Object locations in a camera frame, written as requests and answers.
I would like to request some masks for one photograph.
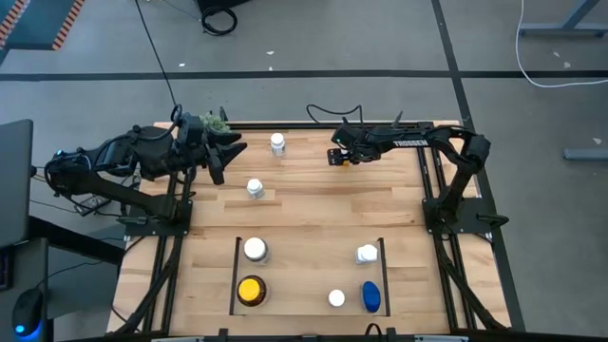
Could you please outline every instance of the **robotic arm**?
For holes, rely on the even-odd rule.
[[[239,133],[218,133],[203,126],[198,117],[174,108],[169,129],[133,126],[126,134],[110,139],[91,150],[58,151],[45,166],[45,178],[56,196],[96,194],[139,207],[149,216],[173,221],[180,202],[175,194],[149,196],[105,180],[98,172],[128,177],[140,167],[142,178],[153,181],[166,175],[184,174],[197,166],[208,168],[214,184],[223,184],[223,170],[247,143],[235,143]],[[174,139],[171,132],[180,130]]]
[[[371,129],[351,126],[343,119],[343,123],[332,136],[332,142],[341,148],[328,150],[330,165],[378,161],[383,153],[393,148],[437,148],[456,164],[458,169],[451,185],[446,187],[438,198],[436,214],[442,223],[456,222],[466,185],[473,175],[484,168],[490,142],[483,135],[461,126],[433,127],[429,123],[419,128],[397,127],[400,116],[392,126],[375,126]],[[450,139],[462,139],[465,142],[460,153],[456,151]]]

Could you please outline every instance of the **yellow cap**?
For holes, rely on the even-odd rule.
[[[238,284],[238,296],[245,301],[255,300],[261,292],[261,287],[255,279],[245,279]]]

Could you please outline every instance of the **small white bottle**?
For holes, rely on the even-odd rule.
[[[275,133],[270,137],[270,148],[273,155],[281,157],[285,154],[285,138],[280,133]]]
[[[354,253],[354,262],[357,265],[374,262],[378,259],[378,249],[370,244],[357,248]]]
[[[346,296],[340,290],[333,290],[330,292],[330,295],[328,295],[328,300],[330,301],[331,306],[339,308],[344,305],[344,302],[346,301]]]
[[[270,250],[266,241],[259,237],[251,237],[243,246],[245,256],[256,265],[263,266],[270,259]]]
[[[264,186],[259,179],[250,179],[247,182],[247,192],[249,193],[249,197],[256,200],[260,197],[264,196]]]

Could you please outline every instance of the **white cap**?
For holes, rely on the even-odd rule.
[[[275,133],[270,136],[270,142],[275,145],[280,145],[284,142],[283,135],[280,133]]]
[[[245,241],[245,255],[251,259],[259,259],[266,253],[266,244],[259,237],[252,237]]]
[[[333,290],[330,292],[329,295],[329,300],[330,300],[330,304],[335,307],[335,308],[339,308],[344,304],[344,301],[346,300],[346,297],[344,296],[344,293],[340,290]]]
[[[250,179],[247,181],[247,190],[256,191],[262,187],[262,182],[259,179]]]
[[[359,248],[359,258],[366,261],[375,261],[378,259],[378,249],[370,244],[364,245]]]

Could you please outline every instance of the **wooden table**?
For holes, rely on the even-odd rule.
[[[219,328],[227,328],[231,335],[362,334],[371,322],[383,329],[394,327],[400,334],[448,333],[435,251],[421,206],[424,190],[415,149],[390,151],[381,161],[330,167],[326,151],[334,148],[331,130],[281,131],[287,144],[281,159],[270,152],[270,136],[275,132],[243,132],[242,140],[249,147],[227,167],[225,184],[215,186],[206,170],[198,172],[192,188],[197,194],[191,230],[181,251],[171,335],[217,335]],[[431,161],[430,151],[427,158]],[[450,182],[456,167],[446,158],[443,163]],[[434,174],[432,163],[429,167]],[[250,178],[263,182],[263,199],[248,198],[245,185]],[[431,181],[438,194],[436,179],[431,177]],[[167,182],[168,178],[144,181],[142,191],[161,194]],[[477,196],[473,181],[466,195]],[[236,237],[336,246],[353,239],[384,238],[391,316],[229,315]],[[459,237],[471,289],[508,326],[489,243],[472,235]],[[131,314],[146,293],[157,240],[147,237],[125,256],[114,298],[120,314]],[[294,263],[286,272],[294,276],[307,272],[301,266]],[[328,273],[318,281],[331,279]],[[453,284],[452,289],[459,323],[464,326],[460,295]],[[163,301],[161,293],[153,330],[160,327]],[[108,330],[122,324],[113,314]]]

